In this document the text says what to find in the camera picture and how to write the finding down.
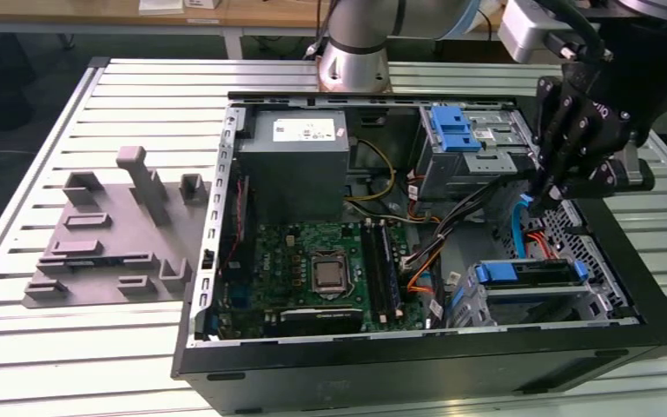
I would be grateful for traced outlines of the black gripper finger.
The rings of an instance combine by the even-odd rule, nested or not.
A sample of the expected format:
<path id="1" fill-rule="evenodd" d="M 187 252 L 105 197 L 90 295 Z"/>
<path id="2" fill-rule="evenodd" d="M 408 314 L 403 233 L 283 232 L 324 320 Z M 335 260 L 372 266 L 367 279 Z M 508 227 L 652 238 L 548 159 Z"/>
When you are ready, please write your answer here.
<path id="1" fill-rule="evenodd" d="M 534 217 L 564 201 L 558 186 L 567 174 L 590 168 L 622 148 L 619 118 L 568 81 L 556 76 L 542 77 L 536 105 L 538 168 L 527 190 L 528 212 Z"/>
<path id="2" fill-rule="evenodd" d="M 638 148 L 627 145 L 590 168 L 570 172 L 558 191 L 563 200 L 602 199 L 616 193 L 650 191 L 654 185 L 652 170 L 638 158 Z"/>

